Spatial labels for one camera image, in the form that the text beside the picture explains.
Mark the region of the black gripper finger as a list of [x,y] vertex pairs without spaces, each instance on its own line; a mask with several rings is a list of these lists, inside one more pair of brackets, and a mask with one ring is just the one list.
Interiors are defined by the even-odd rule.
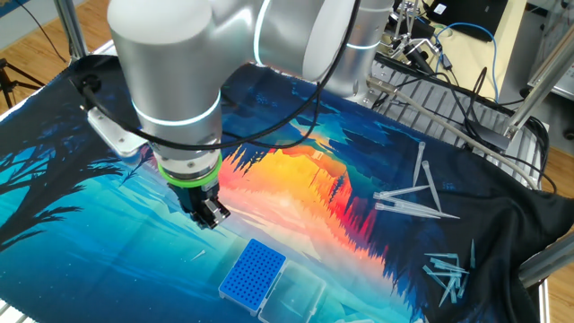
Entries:
[[213,229],[230,216],[230,211],[217,197],[202,202],[202,218],[209,229]]
[[190,212],[188,215],[190,220],[193,221],[199,229],[205,230],[210,228],[210,226],[205,223],[204,219],[201,217],[200,214],[196,212]]

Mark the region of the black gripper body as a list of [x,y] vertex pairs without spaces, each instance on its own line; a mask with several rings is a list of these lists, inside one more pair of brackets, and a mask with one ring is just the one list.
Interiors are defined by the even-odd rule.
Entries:
[[170,184],[170,188],[177,195],[178,201],[185,212],[207,214],[209,210],[206,202],[218,196],[219,180],[214,179],[207,184],[193,188],[183,188]]

